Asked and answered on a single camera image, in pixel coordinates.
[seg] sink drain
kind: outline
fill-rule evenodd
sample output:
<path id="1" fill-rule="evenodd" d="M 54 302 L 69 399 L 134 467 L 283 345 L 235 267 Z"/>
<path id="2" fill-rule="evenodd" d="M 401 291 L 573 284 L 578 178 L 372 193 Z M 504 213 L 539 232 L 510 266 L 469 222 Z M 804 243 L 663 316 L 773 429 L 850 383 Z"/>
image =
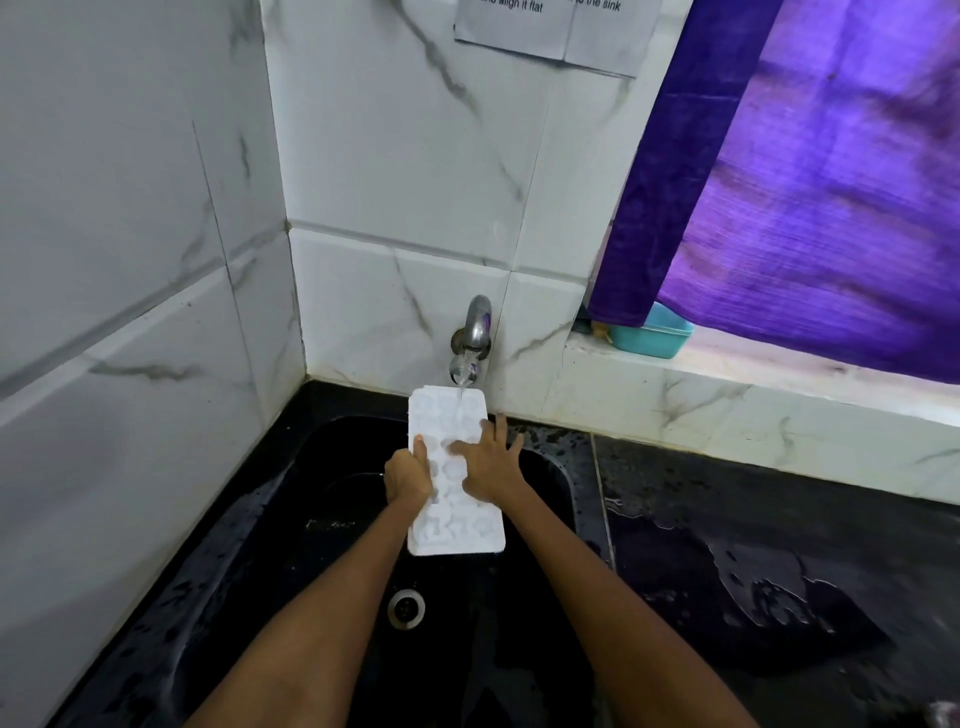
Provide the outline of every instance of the sink drain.
<path id="1" fill-rule="evenodd" d="M 401 589 L 387 604 L 387 619 L 396 629 L 413 629 L 423 621 L 426 603 L 420 592 L 413 589 Z"/>

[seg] white marble tile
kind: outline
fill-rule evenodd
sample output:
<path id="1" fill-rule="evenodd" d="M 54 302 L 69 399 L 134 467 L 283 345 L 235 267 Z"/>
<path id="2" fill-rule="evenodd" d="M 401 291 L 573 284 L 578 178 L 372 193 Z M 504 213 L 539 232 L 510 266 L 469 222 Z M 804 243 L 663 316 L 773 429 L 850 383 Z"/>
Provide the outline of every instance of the white marble tile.
<path id="1" fill-rule="evenodd" d="M 223 267 L 0 403 L 0 723 L 44 722 L 261 432 Z"/>
<path id="2" fill-rule="evenodd" d="M 448 385 L 450 337 L 473 296 L 490 298 L 495 330 L 506 271 L 312 231 L 290 242 L 313 377 L 400 394 Z"/>
<path id="3" fill-rule="evenodd" d="M 510 275 L 484 385 L 491 410 L 540 415 L 583 297 L 579 283 Z"/>
<path id="4" fill-rule="evenodd" d="M 286 216 L 257 0 L 167 0 L 161 38 L 183 85 L 227 255 Z"/>
<path id="5" fill-rule="evenodd" d="M 949 425 L 752 387 L 706 452 L 913 496 L 956 467 L 958 441 Z"/>
<path id="6" fill-rule="evenodd" d="M 956 425 L 903 414 L 901 407 L 881 408 L 890 406 L 894 390 L 879 397 L 877 406 L 836 401 L 811 394 L 806 380 L 802 391 L 755 383 L 784 376 L 780 369 L 756 376 L 760 360 L 751 367 L 738 366 L 737 359 L 718 367 L 714 356 L 693 348 L 672 360 L 654 359 L 571 334 L 541 418 L 824 480 L 960 502 Z M 707 374 L 721 371 L 723 376 Z M 744 378 L 730 378 L 733 372 Z M 923 392 L 919 385 L 913 398 L 922 399 Z M 912 407 L 922 409 L 915 402 Z"/>
<path id="7" fill-rule="evenodd" d="M 151 7 L 4 3 L 0 397 L 223 262 Z"/>
<path id="8" fill-rule="evenodd" d="M 445 0 L 265 0 L 288 217 L 509 264 L 553 68 L 457 43 Z"/>
<path id="9" fill-rule="evenodd" d="M 290 241 L 277 233 L 266 245 L 228 264 L 244 343 L 265 423 L 271 423 L 303 382 L 303 342 Z"/>
<path id="10" fill-rule="evenodd" d="M 700 450 L 748 390 L 572 334 L 542 413 L 560 424 Z"/>
<path id="11" fill-rule="evenodd" d="M 515 270 L 587 280 L 691 1 L 664 1 L 635 80 L 558 71 Z"/>

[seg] gray marble vein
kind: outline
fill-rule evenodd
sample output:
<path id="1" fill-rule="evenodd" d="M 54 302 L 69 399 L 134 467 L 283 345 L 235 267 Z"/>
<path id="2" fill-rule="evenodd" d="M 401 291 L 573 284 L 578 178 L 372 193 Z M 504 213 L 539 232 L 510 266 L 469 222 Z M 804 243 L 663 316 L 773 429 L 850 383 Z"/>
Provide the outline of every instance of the gray marble vein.
<path id="1" fill-rule="evenodd" d="M 200 231 L 194 235 L 193 239 L 191 239 L 189 243 L 187 243 L 186 248 L 183 250 L 183 254 L 180 256 L 180 271 L 182 273 L 189 270 L 190 264 L 204 249 L 204 244 L 206 243 L 206 226 L 209 222 L 210 215 L 212 214 L 213 201 L 208 197 L 204 201 L 202 207 Z"/>
<path id="2" fill-rule="evenodd" d="M 782 468 L 787 462 L 793 457 L 793 452 L 797 447 L 797 442 L 793 439 L 793 436 L 787 432 L 786 427 L 790 424 L 790 418 L 784 417 L 780 420 L 778 425 L 778 430 L 780 431 L 780 439 L 783 441 L 783 452 L 777 456 L 777 459 L 774 461 L 774 468 Z"/>
<path id="3" fill-rule="evenodd" d="M 251 258 L 242 266 L 240 266 L 240 270 L 238 270 L 235 275 L 231 273 L 230 288 L 232 288 L 234 291 L 240 290 L 240 288 L 244 285 L 244 283 L 250 280 L 250 277 L 253 273 L 253 269 L 256 268 L 256 264 L 258 262 L 260 262 L 259 257 Z"/>
<path id="4" fill-rule="evenodd" d="M 634 79 L 620 79 L 620 83 L 616 86 L 616 96 L 607 115 L 600 122 L 600 126 L 606 126 L 623 109 L 623 105 L 627 103 L 627 99 L 630 97 L 630 88 L 633 82 Z"/>
<path id="5" fill-rule="evenodd" d="M 431 40 L 430 37 L 423 31 L 423 28 L 421 28 L 410 16 L 410 13 L 408 13 L 406 8 L 403 7 L 403 0 L 379 0 L 379 2 L 386 2 L 390 5 L 396 15 L 400 18 L 400 21 L 403 23 L 403 25 L 407 27 L 417 41 L 420 42 L 420 45 L 423 46 L 423 54 L 426 56 L 427 65 L 433 68 L 440 75 L 441 80 L 444 82 L 444 87 L 447 91 L 449 91 L 450 95 L 469 110 L 469 112 L 473 115 L 473 118 L 475 118 L 477 123 L 480 125 L 480 129 L 485 130 L 483 113 L 480 110 L 480 102 L 477 101 L 476 96 L 473 95 L 473 93 L 464 83 L 457 80 L 452 69 L 450 68 L 449 61 L 444 56 L 443 51 L 440 50 L 440 46 Z M 517 202 L 523 202 L 526 196 L 523 186 L 516 179 L 514 179 L 514 176 L 510 173 L 510 170 L 507 169 L 507 165 L 504 163 L 503 159 L 500 157 L 489 138 L 487 138 L 487 143 L 491 146 L 493 153 L 496 155 L 495 161 L 497 169 L 510 186 L 511 195 Z"/>
<path id="6" fill-rule="evenodd" d="M 410 288 L 410 284 L 407 282 L 406 276 L 403 275 L 403 271 L 400 270 L 400 258 L 396 255 L 396 250 L 393 251 L 394 254 L 394 265 L 396 266 L 396 274 L 400 278 L 400 285 L 403 286 L 403 292 L 406 294 L 406 299 L 410 302 L 410 305 L 414 309 L 414 314 L 417 316 L 417 325 L 425 333 L 431 341 L 433 341 L 433 327 L 430 326 L 430 322 L 427 321 L 426 316 L 423 315 L 423 309 L 420 307 L 420 301 L 417 300 L 417 296 L 414 295 L 413 290 Z"/>
<path id="7" fill-rule="evenodd" d="M 260 24 L 260 5 L 257 0 L 243 0 L 239 7 L 230 12 L 230 33 L 228 42 L 230 57 L 242 43 L 263 43 L 263 26 Z"/>
<path id="8" fill-rule="evenodd" d="M 203 367 L 190 364 L 177 369 L 167 364 L 133 364 L 121 366 L 97 361 L 89 369 L 91 374 L 105 376 L 144 376 L 150 381 L 184 381 L 204 375 Z"/>
<path id="9" fill-rule="evenodd" d="M 274 240 L 276 240 L 277 235 L 281 231 L 285 230 L 285 226 L 286 221 L 277 221 L 274 225 L 271 225 L 266 230 L 255 232 L 233 250 L 231 259 L 236 259 L 236 257 L 245 253 L 246 251 L 255 251 L 269 243 L 272 243 Z"/>
<path id="10" fill-rule="evenodd" d="M 292 338 L 291 334 L 293 333 L 294 326 L 297 324 L 297 291 L 290 292 L 290 318 L 287 319 L 286 331 L 287 335 L 283 339 L 283 346 L 280 347 L 280 351 L 276 353 L 274 357 L 274 363 L 270 366 L 270 385 L 271 387 L 276 387 L 276 381 L 280 376 L 280 367 L 283 365 L 283 359 L 286 357 L 287 352 L 290 350 L 290 339 Z"/>
<path id="11" fill-rule="evenodd" d="M 960 455 L 960 448 L 950 448 L 945 450 L 940 450 L 939 452 L 933 452 L 929 455 L 924 455 L 924 457 L 919 460 L 914 461 L 914 465 L 922 465 L 923 463 L 928 463 L 931 460 L 940 460 L 944 457 L 952 457 L 953 455 Z"/>
<path id="12" fill-rule="evenodd" d="M 522 347 L 517 349 L 514 353 L 510 355 L 510 358 L 507 361 L 518 361 L 524 354 L 527 352 L 532 352 L 536 349 L 539 349 L 541 346 L 546 344 L 550 339 L 556 336 L 558 333 L 561 333 L 573 326 L 572 321 L 564 321 L 558 327 L 550 330 L 545 336 L 541 336 L 537 339 L 531 339 L 528 343 L 524 344 Z"/>
<path id="13" fill-rule="evenodd" d="M 240 163 L 243 164 L 243 176 L 250 184 L 250 149 L 247 147 L 247 139 L 243 133 L 237 135 L 237 143 L 240 145 Z"/>
<path id="14" fill-rule="evenodd" d="M 661 431 L 665 431 L 681 417 L 685 417 L 693 412 L 709 407 L 712 404 L 716 404 L 720 400 L 736 400 L 740 397 L 743 397 L 744 393 L 750 389 L 749 384 L 723 384 L 717 389 L 716 392 L 702 402 L 692 405 L 688 405 L 686 403 L 670 404 L 668 399 L 670 390 L 672 390 L 682 381 L 682 379 L 678 379 L 673 382 L 665 381 L 663 383 L 663 389 L 660 393 L 660 413 L 663 416 L 663 421 L 660 425 Z"/>

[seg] white ice cube tray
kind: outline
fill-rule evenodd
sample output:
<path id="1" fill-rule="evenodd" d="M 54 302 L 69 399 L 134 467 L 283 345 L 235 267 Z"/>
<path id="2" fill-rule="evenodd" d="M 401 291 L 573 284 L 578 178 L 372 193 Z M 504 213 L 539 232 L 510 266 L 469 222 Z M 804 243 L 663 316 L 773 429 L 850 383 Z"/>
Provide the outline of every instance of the white ice cube tray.
<path id="1" fill-rule="evenodd" d="M 464 492 L 467 461 L 446 447 L 454 440 L 480 442 L 480 421 L 487 419 L 487 399 L 479 389 L 421 387 L 410 395 L 409 446 L 423 435 L 434 496 L 407 532 L 407 548 L 414 556 L 443 553 L 490 553 L 507 544 L 503 514 Z"/>

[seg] faucet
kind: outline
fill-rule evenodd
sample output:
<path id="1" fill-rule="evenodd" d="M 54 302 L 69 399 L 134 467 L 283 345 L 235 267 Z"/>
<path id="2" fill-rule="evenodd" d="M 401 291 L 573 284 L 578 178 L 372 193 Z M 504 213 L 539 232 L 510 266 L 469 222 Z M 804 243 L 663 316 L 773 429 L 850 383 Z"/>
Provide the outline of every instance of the faucet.
<path id="1" fill-rule="evenodd" d="M 486 296 L 474 296 L 467 309 L 467 320 L 450 338 L 455 354 L 450 361 L 450 378 L 454 384 L 470 386 L 477 379 L 476 362 L 490 354 L 490 321 L 492 306 Z"/>

